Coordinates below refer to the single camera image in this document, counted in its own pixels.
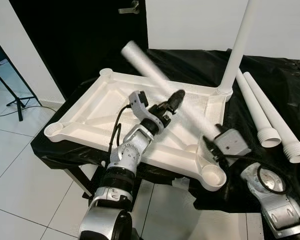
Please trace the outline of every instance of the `door handle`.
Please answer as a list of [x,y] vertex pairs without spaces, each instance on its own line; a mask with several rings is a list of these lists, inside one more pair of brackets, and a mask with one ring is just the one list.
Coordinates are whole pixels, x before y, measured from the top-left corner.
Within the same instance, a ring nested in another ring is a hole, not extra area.
[[131,7],[119,8],[119,14],[139,14],[139,0],[133,0],[131,2]]

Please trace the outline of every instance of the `white pipe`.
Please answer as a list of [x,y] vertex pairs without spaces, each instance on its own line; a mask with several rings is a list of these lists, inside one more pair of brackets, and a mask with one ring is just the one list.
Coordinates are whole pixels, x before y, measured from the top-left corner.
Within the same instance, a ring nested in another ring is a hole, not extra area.
[[244,55],[245,47],[249,37],[250,30],[255,20],[258,3],[260,0],[249,0],[242,18],[242,22],[236,36],[234,46],[226,65],[221,84],[216,89],[221,95],[232,95],[232,86],[234,84],[238,68]]
[[271,126],[240,69],[237,71],[236,81],[240,87],[245,103],[248,106],[256,129],[258,130],[257,136],[261,146],[264,148],[272,148],[279,145],[281,143],[279,133]]
[[290,163],[300,163],[300,141],[291,131],[285,120],[280,116],[251,74],[245,72],[243,75],[271,125],[278,131],[282,139],[284,154],[287,156]]
[[[177,91],[163,72],[145,55],[142,50],[130,41],[121,51],[122,55],[144,76],[152,79],[168,96]],[[181,112],[186,115],[193,125],[201,130],[202,134],[213,141],[220,131],[205,116],[196,114],[196,110],[187,101],[183,101]]]

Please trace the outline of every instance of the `black door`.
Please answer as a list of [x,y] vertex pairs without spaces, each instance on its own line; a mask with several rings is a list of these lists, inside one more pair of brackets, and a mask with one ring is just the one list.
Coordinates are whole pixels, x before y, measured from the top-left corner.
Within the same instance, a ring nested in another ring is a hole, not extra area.
[[136,41],[148,48],[145,0],[139,14],[119,14],[132,0],[10,0],[25,31],[63,96],[98,76],[104,62],[120,59],[121,48]]

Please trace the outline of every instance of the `black tarp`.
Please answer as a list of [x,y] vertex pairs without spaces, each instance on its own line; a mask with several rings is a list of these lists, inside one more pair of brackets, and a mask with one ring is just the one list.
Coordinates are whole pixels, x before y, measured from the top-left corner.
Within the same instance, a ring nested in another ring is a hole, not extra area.
[[[204,50],[149,50],[154,63],[172,80],[188,84],[217,87],[223,77],[231,51]],[[115,72],[138,75],[138,72],[119,54],[109,57],[102,67]],[[240,65],[242,72],[249,71],[278,112],[300,140],[300,60],[244,56]],[[56,122],[79,99],[94,82],[84,82],[52,117],[48,124]],[[262,148],[257,139],[257,130],[235,82],[233,96],[226,104],[223,125],[240,131],[249,147],[251,157],[273,167],[285,177],[290,190],[300,204],[300,163],[289,163],[279,145]],[[43,130],[32,141],[34,153],[52,169],[65,169],[83,164],[100,165],[108,158],[107,152],[70,141],[50,142]],[[214,209],[232,213],[260,212],[258,201],[249,193],[247,184],[239,174],[247,161],[238,160],[228,174],[227,183],[217,192],[205,190],[197,180],[191,179],[189,192],[196,197],[197,209]],[[171,184],[179,174],[158,167],[141,164],[137,176],[154,183]]]

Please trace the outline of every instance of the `white wall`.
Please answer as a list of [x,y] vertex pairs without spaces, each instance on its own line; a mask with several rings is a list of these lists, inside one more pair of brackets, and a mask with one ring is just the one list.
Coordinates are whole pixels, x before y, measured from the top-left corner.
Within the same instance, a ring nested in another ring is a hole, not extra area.
[[65,102],[8,0],[0,0],[0,45],[39,100]]
[[[146,0],[149,48],[233,48],[248,0]],[[246,55],[300,59],[300,0],[260,0]]]

